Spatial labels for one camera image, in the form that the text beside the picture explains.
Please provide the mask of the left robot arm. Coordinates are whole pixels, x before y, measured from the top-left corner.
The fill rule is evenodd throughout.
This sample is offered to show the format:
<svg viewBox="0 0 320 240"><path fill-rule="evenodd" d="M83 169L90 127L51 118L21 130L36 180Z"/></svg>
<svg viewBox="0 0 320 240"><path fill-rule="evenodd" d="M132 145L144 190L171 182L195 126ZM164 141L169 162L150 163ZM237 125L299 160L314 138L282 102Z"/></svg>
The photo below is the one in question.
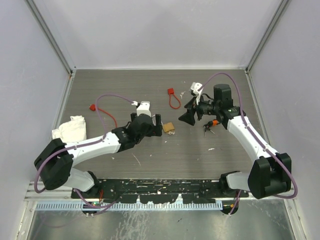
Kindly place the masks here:
<svg viewBox="0 0 320 240"><path fill-rule="evenodd" d="M144 137L162 136L160 114L149 116L132 113L131 120L105 135L80 142L64 143L53 139L34 161L36 180L44 184L44 191L69 187L84 198L96 198L102 191L102 184L91 171L81 171L76 165L93 158L116 154L139 144Z"/></svg>

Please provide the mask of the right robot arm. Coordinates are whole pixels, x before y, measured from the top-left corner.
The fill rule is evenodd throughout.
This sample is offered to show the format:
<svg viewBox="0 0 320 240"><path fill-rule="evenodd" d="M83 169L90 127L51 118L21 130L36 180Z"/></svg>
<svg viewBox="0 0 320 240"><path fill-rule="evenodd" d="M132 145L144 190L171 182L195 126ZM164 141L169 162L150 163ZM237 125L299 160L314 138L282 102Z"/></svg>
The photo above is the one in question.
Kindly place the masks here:
<svg viewBox="0 0 320 240"><path fill-rule="evenodd" d="M253 165L250 172L232 171L223 173L219 179L219 191L231 197L237 190L250 192L262 199L291 190L292 160L287 153L272 148L254 129L249 118L234 105L228 84L216 84L213 97L204 100L202 84L193 82L190 87L192 99L184 106L186 113L179 120L195 125L202 116L215 116L218 123L228 130L241 144Z"/></svg>

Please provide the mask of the black orange key bunch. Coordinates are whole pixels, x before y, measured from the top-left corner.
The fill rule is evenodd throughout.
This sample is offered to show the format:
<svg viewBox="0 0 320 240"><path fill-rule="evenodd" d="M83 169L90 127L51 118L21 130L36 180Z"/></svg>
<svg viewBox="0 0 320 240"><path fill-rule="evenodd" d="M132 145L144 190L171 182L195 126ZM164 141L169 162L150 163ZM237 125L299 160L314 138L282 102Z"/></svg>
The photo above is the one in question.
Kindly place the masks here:
<svg viewBox="0 0 320 240"><path fill-rule="evenodd" d="M208 121L206 124L203 125L203 131L204 131L204 136L206 136L206 133L212 133L212 134L216 134L212 128L215 126L220 125L221 123L217 120L217 119L213 119L211 121Z"/></svg>

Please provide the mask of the brass padlock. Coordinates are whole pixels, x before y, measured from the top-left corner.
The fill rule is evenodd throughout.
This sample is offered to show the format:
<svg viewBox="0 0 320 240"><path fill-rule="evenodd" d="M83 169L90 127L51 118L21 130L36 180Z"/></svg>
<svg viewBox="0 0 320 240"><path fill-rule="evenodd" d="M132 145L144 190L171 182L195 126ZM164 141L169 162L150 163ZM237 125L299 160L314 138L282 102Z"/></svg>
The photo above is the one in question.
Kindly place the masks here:
<svg viewBox="0 0 320 240"><path fill-rule="evenodd" d="M172 122L168 122L162 125L163 131L168 135L174 135L175 134L175 127Z"/></svg>

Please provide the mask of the white cloth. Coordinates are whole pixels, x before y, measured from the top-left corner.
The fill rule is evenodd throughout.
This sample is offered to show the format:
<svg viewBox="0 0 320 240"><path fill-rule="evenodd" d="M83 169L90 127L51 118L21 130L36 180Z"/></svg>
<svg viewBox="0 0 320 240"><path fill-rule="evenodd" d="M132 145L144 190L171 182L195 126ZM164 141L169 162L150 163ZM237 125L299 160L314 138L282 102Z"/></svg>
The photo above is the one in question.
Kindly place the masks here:
<svg viewBox="0 0 320 240"><path fill-rule="evenodd" d="M82 115L70 116L70 121L62 123L51 131L52 139L63 143L81 142L87 139L86 121Z"/></svg>

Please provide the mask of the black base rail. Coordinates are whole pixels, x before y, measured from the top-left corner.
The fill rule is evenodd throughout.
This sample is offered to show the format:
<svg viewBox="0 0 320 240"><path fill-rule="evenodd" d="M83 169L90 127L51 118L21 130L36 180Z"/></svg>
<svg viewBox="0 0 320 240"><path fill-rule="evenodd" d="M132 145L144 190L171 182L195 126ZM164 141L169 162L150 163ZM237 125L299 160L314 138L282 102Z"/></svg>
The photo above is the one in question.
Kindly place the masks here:
<svg viewBox="0 0 320 240"><path fill-rule="evenodd" d="M123 204L174 203L182 197L183 204L215 203L218 198L236 198L238 190L223 190L211 179L100 179L95 194L81 195L85 199L101 199Z"/></svg>

